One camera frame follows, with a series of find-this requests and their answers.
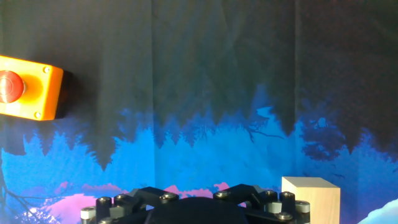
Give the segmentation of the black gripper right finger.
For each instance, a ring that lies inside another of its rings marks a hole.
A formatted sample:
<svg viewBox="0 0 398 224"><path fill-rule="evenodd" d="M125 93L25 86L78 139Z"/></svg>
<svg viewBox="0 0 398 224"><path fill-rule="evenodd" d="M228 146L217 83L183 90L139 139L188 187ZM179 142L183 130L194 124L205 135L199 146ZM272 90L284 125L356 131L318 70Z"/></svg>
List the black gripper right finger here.
<svg viewBox="0 0 398 224"><path fill-rule="evenodd" d="M310 224L310 203L296 200L292 192L278 193L257 185L239 184L213 194L213 199L232 203L241 223Z"/></svg>

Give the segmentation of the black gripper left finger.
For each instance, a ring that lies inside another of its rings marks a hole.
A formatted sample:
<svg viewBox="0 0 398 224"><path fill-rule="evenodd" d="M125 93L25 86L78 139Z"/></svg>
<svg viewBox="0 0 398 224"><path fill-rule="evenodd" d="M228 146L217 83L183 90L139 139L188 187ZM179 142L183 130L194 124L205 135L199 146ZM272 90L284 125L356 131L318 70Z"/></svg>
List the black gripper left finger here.
<svg viewBox="0 0 398 224"><path fill-rule="evenodd" d="M178 194L154 187L133 189L115 197L100 197L94 206L81 209L81 224L144 223L149 214L148 206L155 208L179 199Z"/></svg>

